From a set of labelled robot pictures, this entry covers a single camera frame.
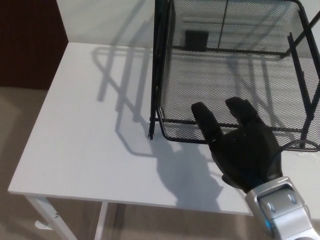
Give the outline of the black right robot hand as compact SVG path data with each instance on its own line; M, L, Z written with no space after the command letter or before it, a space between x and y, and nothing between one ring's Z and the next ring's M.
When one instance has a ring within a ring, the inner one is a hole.
M223 133L214 114L202 102L191 110L213 161L230 186L248 193L269 181L281 178L280 145L269 126L247 99L231 97L225 101L240 127Z

